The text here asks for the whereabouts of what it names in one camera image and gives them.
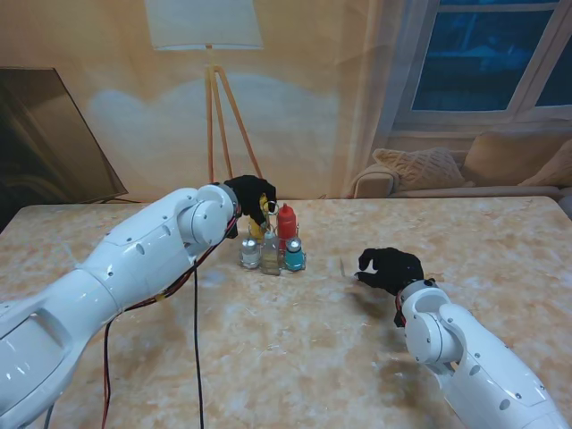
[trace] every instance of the table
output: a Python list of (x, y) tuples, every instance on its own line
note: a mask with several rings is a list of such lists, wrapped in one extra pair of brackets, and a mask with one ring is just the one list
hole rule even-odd
[[(305, 272), (244, 271), (237, 240), (223, 243), (198, 272), (206, 427), (462, 427), (436, 381), (408, 355), (403, 331), (393, 326), (392, 298), (352, 278), (363, 248), (387, 246), (416, 254), (427, 277), (534, 369), (572, 422), (572, 222), (555, 203), (291, 204), (308, 253)], [(2, 298), (41, 290), (139, 209), (20, 211), (0, 236)], [(198, 427), (193, 298), (189, 282), (174, 297), (114, 323), (107, 427)], [(102, 355), (100, 332), (56, 403), (53, 429), (99, 427)]]

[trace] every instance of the floor lamp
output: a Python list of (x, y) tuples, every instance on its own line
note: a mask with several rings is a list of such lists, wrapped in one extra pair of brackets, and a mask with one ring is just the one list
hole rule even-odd
[[(206, 49), (210, 50), (213, 47), (211, 45), (206, 45)], [(229, 104), (231, 105), (232, 112), (234, 113), (234, 119), (236, 119), (236, 123), (239, 125), (240, 134), (242, 134), (242, 139), (244, 140), (244, 144), (247, 147), (248, 156), (250, 157), (250, 162), (254, 166), (255, 170), (257, 171), (257, 175), (259, 178), (263, 178), (262, 172), (260, 171), (260, 166), (258, 165), (257, 157), (254, 154), (254, 150), (252, 149), (252, 145), (250, 144), (250, 139), (248, 138), (247, 130), (244, 127), (244, 122), (240, 117), (240, 110), (238, 105), (236, 104), (236, 100), (234, 99), (234, 95), (232, 94), (231, 85), (229, 84), (228, 79), (226, 78), (226, 72), (221, 65), (213, 65), (209, 64), (205, 70), (205, 92), (206, 92), (206, 136), (207, 136), (207, 144), (208, 144), (208, 179), (213, 182), (215, 181), (215, 165), (213, 160), (213, 98), (214, 98), (214, 106), (216, 107), (216, 115), (218, 117), (218, 126), (221, 132), (221, 141), (223, 142), (223, 153), (224, 153), (224, 162), (226, 163), (226, 171), (229, 174), (229, 177), (234, 177), (234, 173), (232, 172), (232, 164), (231, 164), (231, 157), (229, 154), (229, 147), (226, 140), (226, 131), (224, 128), (224, 118), (223, 118), (223, 109), (221, 106), (221, 98), (220, 93), (218, 90), (218, 81), (216, 75), (221, 79), (223, 84), (224, 92), (226, 93), (226, 97), (229, 100)]]
[(217, 76), (222, 82), (224, 93), (239, 125), (250, 162), (258, 177), (262, 178), (260, 166), (224, 68), (213, 62), (215, 49), (258, 50), (262, 48), (262, 39), (252, 0), (146, 0), (146, 6), (151, 42), (155, 49), (177, 51), (206, 49), (208, 57), (208, 66), (205, 70), (208, 179), (215, 181), (213, 99), (223, 143), (226, 170), (231, 178), (234, 175)]

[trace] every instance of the beige sofa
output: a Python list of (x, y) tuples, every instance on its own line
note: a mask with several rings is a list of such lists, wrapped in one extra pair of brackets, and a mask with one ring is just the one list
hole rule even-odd
[(371, 165), (359, 174), (353, 198), (462, 198), (545, 196), (572, 205), (572, 188), (518, 186), (534, 176), (572, 139), (572, 129), (520, 132), (486, 132), (478, 136), (470, 150), (451, 152), (461, 174), (474, 187), (397, 191), (394, 174), (380, 165)]

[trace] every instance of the robot arm segment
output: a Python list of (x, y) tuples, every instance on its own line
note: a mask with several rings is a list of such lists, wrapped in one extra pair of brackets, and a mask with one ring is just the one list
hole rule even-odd
[(433, 282), (413, 282), (398, 299), (409, 352), (467, 428), (569, 429), (534, 372)]
[(224, 185), (175, 190), (110, 230), (75, 270), (8, 303), (0, 313), (0, 428), (29, 425), (52, 405), (101, 327), (187, 272), (237, 213)]

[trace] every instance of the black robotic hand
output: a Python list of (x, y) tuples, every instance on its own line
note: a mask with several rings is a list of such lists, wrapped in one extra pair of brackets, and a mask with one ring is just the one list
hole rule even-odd
[[(369, 263), (373, 262), (377, 273), (366, 273)], [(411, 282), (423, 280), (421, 261), (415, 255), (396, 248), (367, 248), (359, 257), (357, 278), (372, 288), (387, 290), (397, 296)]]
[[(260, 197), (266, 195), (269, 201), (268, 210), (274, 211), (274, 202), (276, 201), (276, 188), (265, 179), (260, 179), (252, 175), (244, 175), (230, 179), (224, 183), (231, 188), (236, 198), (239, 200), (242, 214), (252, 217), (258, 225), (265, 222), (265, 215), (260, 208)], [(230, 238), (238, 235), (236, 227), (233, 229)]]

